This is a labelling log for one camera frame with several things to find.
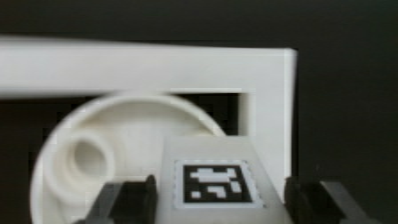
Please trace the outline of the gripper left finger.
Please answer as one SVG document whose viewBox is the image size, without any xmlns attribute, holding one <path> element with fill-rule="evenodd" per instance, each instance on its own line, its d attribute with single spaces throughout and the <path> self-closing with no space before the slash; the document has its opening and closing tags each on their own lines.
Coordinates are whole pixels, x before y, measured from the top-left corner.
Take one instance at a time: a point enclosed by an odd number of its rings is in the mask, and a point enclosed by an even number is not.
<svg viewBox="0 0 398 224">
<path fill-rule="evenodd" d="M 103 185 L 85 217 L 77 224 L 155 224 L 157 179 L 109 182 Z"/>
</svg>

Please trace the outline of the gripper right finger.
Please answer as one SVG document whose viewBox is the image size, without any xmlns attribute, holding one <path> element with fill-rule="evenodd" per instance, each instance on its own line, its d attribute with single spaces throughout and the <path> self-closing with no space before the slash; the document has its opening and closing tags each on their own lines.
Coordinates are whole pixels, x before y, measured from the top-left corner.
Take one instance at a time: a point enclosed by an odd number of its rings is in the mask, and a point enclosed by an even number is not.
<svg viewBox="0 0 398 224">
<path fill-rule="evenodd" d="M 338 181 L 286 179 L 284 206 L 295 224 L 380 224 Z"/>
</svg>

